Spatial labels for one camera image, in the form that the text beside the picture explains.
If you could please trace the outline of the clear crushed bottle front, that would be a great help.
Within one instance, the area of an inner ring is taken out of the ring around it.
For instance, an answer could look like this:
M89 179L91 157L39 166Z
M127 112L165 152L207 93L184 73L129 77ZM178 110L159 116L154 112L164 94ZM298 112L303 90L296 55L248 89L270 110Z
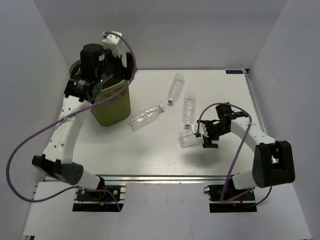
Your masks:
M189 148L203 144L201 137L196 137L192 130L184 131L179 134L178 140L182 148Z

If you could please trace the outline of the red cap clear bottle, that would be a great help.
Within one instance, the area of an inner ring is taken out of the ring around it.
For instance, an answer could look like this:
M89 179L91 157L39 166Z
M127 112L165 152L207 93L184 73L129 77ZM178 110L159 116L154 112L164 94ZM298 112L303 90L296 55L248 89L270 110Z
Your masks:
M112 101L125 97L129 93L126 82L121 82L118 85L105 88L101 91L104 98L111 98Z

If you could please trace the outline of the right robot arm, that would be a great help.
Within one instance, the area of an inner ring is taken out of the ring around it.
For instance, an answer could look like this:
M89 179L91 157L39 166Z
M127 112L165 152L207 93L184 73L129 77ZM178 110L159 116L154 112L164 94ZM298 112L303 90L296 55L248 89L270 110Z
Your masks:
M276 140L264 133L253 123L251 115L239 106L229 102L214 103L217 119L196 121L193 134L202 138L203 148L218 148L220 137L232 133L241 139L234 159L228 170L226 195L236 200L244 190L267 188L293 183L296 179L293 151L286 140ZM247 145L253 152L252 168L249 171L232 174L240 151Z

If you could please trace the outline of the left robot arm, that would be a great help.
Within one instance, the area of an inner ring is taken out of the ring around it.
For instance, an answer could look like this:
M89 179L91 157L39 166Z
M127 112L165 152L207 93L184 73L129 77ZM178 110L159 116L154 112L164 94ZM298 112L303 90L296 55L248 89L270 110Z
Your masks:
M69 80L64 89L62 109L58 123L41 155L35 155L32 165L38 170L65 182L88 190L99 200L105 196L106 187L101 177L73 162L73 153L87 111L98 105L96 98L103 84L113 78L130 82L136 71L132 51L126 53L126 65L121 55L101 44L86 44L80 51L80 59L69 69Z

